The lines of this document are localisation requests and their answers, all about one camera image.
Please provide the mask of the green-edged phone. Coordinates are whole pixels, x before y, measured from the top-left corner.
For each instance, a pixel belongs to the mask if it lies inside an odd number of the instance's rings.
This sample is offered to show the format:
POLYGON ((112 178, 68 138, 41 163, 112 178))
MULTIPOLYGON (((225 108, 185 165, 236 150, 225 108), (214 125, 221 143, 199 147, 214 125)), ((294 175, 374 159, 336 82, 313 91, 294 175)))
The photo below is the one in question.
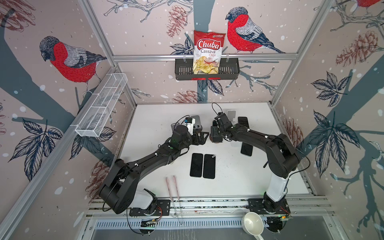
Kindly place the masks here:
POLYGON ((195 178, 202 177, 203 174, 203 160, 204 155, 200 153, 193 153, 191 159, 190 176, 195 178))

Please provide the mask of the black phone with teal edge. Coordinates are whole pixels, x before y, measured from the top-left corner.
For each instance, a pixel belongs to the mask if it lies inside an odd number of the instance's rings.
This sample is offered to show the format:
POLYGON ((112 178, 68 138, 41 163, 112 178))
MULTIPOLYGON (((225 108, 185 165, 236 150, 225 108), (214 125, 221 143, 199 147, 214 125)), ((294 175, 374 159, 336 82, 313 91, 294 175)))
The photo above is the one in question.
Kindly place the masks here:
POLYGON ((253 154, 253 146, 247 143, 242 143, 241 154, 251 157, 253 154))

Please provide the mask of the grey round phone stand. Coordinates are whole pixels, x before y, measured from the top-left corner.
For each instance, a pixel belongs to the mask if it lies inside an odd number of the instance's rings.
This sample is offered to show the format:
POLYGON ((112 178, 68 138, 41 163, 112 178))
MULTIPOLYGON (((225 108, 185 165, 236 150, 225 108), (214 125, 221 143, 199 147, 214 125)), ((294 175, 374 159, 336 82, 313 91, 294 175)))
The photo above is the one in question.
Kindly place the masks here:
POLYGON ((174 131, 179 125, 180 125, 179 123, 171 124, 171 130, 174 131))

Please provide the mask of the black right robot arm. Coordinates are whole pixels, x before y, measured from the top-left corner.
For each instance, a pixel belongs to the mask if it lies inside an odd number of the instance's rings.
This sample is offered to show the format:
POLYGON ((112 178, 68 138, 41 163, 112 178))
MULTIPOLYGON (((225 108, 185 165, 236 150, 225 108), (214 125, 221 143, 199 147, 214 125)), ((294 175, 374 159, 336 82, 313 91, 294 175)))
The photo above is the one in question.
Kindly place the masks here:
POLYGON ((267 135, 240 124, 233 125, 224 113, 218 113, 215 122, 219 135, 224 139, 246 143, 266 153, 267 163, 273 174, 264 193, 263 206, 266 212, 276 213, 285 205, 290 174, 301 161, 296 148, 284 134, 267 135))

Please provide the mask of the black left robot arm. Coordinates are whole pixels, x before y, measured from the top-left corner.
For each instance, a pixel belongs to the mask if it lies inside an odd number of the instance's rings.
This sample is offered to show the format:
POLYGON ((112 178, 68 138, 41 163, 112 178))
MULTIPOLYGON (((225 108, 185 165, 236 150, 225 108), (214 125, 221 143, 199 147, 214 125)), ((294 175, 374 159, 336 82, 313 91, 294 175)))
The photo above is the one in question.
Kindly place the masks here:
POLYGON ((191 145, 204 145, 209 137, 208 132, 190 134, 186 126, 177 126, 173 134, 152 154, 137 161, 125 163, 117 159, 97 191, 97 195, 116 214, 128 208, 141 209, 144 214, 151 215, 158 209, 157 196, 144 189, 137 189, 141 179, 156 169, 173 163, 182 156, 182 150, 191 145))

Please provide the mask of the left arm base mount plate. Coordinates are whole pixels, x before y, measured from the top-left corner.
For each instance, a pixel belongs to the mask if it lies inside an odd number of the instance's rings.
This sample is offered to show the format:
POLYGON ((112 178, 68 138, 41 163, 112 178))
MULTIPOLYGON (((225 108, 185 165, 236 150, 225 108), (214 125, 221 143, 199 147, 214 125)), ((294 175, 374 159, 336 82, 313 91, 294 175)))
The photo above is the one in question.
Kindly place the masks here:
POLYGON ((130 217, 161 217, 170 213, 170 200, 159 199, 148 189, 136 191, 129 206, 130 217))

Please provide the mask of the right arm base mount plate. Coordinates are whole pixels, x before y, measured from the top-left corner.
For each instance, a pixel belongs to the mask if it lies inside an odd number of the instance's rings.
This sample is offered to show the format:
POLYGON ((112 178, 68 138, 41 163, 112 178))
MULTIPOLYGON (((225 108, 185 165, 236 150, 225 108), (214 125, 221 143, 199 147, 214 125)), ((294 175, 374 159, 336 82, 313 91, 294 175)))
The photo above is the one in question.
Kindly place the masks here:
POLYGON ((291 213, 285 197, 274 202, 269 198, 248 199, 248 209, 259 215, 289 215, 291 213))

